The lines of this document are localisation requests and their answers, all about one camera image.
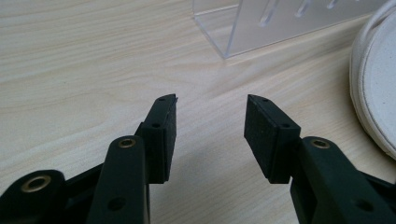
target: transparent plastic container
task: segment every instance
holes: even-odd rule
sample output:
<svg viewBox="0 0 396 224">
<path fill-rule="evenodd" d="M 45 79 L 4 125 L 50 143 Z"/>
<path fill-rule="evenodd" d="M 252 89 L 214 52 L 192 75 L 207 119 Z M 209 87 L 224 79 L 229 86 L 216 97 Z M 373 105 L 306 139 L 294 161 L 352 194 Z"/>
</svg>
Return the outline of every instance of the transparent plastic container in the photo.
<svg viewBox="0 0 396 224">
<path fill-rule="evenodd" d="M 194 18 L 223 58 L 367 15 L 386 0 L 193 0 Z"/>
</svg>

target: wood grain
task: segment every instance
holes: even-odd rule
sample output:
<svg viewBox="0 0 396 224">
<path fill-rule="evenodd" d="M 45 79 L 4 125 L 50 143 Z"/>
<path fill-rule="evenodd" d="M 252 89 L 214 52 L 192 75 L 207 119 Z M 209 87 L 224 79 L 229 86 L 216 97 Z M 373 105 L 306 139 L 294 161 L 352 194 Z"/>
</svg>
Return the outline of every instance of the wood grain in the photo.
<svg viewBox="0 0 396 224">
<path fill-rule="evenodd" d="M 168 183 L 152 223 L 297 223 L 289 186 L 270 185 L 243 137 L 247 95 L 273 100 L 302 136 L 334 141 L 394 182 L 396 163 L 363 131 L 349 97 L 349 21 L 224 61 L 191 2 L 0 2 L 0 192 L 35 170 L 66 178 L 103 162 L 154 99 L 176 93 Z"/>
</svg>

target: table top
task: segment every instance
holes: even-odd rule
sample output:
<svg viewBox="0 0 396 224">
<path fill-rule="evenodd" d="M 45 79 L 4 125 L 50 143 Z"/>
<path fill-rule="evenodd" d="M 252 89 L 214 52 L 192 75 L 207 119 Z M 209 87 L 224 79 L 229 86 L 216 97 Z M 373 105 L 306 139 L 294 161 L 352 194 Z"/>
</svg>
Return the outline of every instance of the table top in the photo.
<svg viewBox="0 0 396 224">
<path fill-rule="evenodd" d="M 248 94 L 394 182 L 396 162 L 349 96 L 351 44 L 366 19 L 223 60 L 191 1 L 2 1 L 0 192 L 35 170 L 68 179 L 103 162 L 169 93 L 177 141 L 170 181 L 151 185 L 152 223 L 298 222 L 290 186 L 268 183 L 244 139 Z"/>
</svg>

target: slot in acrylic panel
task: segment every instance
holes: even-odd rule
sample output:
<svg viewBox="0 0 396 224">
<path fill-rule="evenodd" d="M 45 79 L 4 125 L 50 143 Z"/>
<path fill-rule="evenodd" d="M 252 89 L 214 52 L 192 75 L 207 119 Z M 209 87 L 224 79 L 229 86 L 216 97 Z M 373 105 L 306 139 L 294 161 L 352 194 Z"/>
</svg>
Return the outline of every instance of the slot in acrylic panel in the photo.
<svg viewBox="0 0 396 224">
<path fill-rule="evenodd" d="M 387 0 L 193 0 L 194 18 L 223 58 L 374 12 Z"/>
</svg>

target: white fabric coaster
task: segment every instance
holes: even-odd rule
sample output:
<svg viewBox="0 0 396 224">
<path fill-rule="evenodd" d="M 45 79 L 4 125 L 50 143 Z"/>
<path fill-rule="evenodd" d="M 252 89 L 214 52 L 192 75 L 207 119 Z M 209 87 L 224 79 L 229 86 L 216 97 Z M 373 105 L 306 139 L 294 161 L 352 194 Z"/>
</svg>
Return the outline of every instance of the white fabric coaster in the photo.
<svg viewBox="0 0 396 224">
<path fill-rule="evenodd" d="M 364 130 L 396 160 L 396 0 L 373 15 L 353 44 L 350 93 Z"/>
</svg>

